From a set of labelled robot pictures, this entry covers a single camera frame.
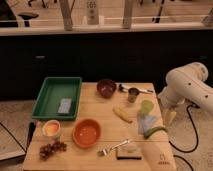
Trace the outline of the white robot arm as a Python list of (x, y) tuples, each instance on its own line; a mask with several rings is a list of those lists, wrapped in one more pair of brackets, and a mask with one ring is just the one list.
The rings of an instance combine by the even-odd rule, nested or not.
[(166, 86), (158, 94), (165, 124), (174, 119), (175, 108), (186, 99), (213, 114), (213, 88), (205, 83), (208, 75), (207, 67), (200, 62), (172, 69), (166, 74)]

